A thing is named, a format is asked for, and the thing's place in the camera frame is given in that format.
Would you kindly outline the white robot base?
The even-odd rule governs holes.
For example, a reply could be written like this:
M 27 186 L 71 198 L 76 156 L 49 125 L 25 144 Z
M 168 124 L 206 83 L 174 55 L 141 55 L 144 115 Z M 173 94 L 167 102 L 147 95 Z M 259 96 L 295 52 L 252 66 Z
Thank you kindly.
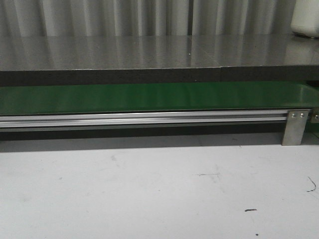
M 319 37 L 319 1 L 296 0 L 291 30 L 294 34 L 310 38 Z

